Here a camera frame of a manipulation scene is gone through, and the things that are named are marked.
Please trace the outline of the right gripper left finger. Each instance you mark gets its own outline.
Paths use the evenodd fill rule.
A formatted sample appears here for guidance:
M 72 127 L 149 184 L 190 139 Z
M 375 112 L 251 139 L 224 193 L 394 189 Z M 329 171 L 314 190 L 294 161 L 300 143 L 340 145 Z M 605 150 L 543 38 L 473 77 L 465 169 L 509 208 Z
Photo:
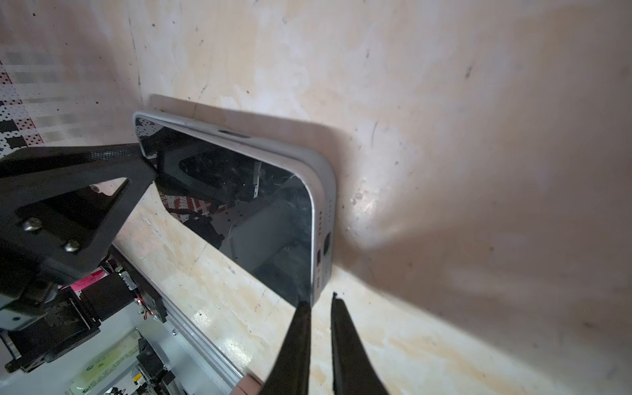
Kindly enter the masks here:
M 273 369 L 259 395 L 309 392 L 311 351 L 311 306 L 298 304 Z

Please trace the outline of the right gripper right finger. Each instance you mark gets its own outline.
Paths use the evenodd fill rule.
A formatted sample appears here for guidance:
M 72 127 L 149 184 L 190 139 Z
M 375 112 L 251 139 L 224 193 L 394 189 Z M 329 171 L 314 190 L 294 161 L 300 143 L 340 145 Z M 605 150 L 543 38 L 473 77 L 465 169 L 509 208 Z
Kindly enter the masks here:
M 388 394 L 360 340 L 343 299 L 331 304 L 332 371 L 335 394 Z

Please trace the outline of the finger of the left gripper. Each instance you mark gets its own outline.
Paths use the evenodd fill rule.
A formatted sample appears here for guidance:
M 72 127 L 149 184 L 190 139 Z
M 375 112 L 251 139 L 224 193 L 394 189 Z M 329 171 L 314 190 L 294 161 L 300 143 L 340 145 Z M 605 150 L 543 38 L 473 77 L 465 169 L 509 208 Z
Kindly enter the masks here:
M 156 178 L 137 144 L 28 147 L 1 160 L 1 271 L 70 285 L 105 257 Z

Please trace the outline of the blue case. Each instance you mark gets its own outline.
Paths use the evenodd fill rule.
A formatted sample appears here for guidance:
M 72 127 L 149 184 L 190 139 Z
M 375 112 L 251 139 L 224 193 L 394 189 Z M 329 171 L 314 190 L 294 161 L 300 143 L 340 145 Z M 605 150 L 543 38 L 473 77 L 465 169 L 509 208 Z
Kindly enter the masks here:
M 309 304 L 319 299 L 332 271 L 332 242 L 337 197 L 336 178 L 329 161 L 317 151 L 269 138 L 233 132 L 215 124 L 162 112 L 138 111 L 138 116 L 208 143 L 230 148 L 295 174 L 312 202 L 312 268 Z

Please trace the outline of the black phone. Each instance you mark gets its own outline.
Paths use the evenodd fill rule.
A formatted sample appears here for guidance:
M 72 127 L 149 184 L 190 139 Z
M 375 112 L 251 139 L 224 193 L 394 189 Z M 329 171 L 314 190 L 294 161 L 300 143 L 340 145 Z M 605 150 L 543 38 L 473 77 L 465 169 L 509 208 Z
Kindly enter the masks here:
M 293 173 L 138 116 L 169 214 L 292 305 L 311 297 L 312 202 Z

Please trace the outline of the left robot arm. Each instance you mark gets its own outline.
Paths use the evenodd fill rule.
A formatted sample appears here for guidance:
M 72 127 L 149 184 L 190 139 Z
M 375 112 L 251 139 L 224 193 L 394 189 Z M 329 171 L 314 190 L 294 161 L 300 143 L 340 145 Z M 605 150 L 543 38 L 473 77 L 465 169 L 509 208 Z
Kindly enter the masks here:
M 133 301 L 166 320 L 161 296 L 113 245 L 155 177 L 136 144 L 28 147 L 2 159 L 6 372 L 57 360 Z

